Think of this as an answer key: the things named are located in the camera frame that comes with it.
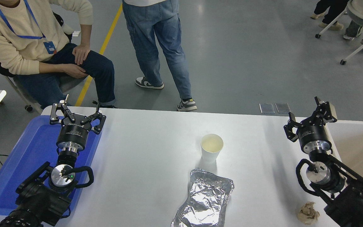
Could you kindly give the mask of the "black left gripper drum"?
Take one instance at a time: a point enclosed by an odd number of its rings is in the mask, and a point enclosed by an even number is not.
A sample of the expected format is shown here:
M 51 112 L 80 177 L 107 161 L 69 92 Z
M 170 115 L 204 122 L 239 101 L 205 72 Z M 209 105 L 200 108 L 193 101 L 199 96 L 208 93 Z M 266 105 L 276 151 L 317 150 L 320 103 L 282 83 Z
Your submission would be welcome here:
M 91 123 L 87 122 L 85 125 L 81 124 L 82 121 L 72 123 L 69 119 L 65 118 L 61 121 L 61 131 L 57 139 L 57 146 L 64 146 L 69 142 L 85 146 L 88 139 L 89 131 L 91 130 Z

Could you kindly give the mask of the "person's left hand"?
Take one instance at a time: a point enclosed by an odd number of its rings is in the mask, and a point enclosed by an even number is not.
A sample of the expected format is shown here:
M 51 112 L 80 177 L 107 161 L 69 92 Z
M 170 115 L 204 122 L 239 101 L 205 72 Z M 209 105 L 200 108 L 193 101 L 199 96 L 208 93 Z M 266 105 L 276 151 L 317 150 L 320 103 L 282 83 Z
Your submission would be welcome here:
M 75 64 L 80 66 L 86 60 L 90 52 L 90 44 L 80 44 L 72 50 L 72 54 L 75 56 Z

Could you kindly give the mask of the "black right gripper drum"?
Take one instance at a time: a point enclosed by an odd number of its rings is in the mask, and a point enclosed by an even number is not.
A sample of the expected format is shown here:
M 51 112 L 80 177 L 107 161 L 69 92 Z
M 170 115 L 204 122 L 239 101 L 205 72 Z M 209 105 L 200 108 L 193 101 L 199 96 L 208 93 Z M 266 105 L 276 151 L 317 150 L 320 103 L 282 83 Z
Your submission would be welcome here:
M 327 132 L 323 125 L 308 125 L 297 129 L 298 140 L 302 151 L 314 151 L 331 149 Z

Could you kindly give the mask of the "person's right hand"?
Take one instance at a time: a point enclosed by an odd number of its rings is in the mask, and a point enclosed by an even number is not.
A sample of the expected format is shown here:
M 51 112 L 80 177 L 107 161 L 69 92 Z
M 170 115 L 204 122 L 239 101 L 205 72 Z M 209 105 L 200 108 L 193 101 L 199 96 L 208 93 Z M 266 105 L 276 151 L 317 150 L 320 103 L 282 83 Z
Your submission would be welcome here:
M 75 64 L 60 64 L 59 69 L 75 79 L 84 79 L 89 75 L 86 70 Z

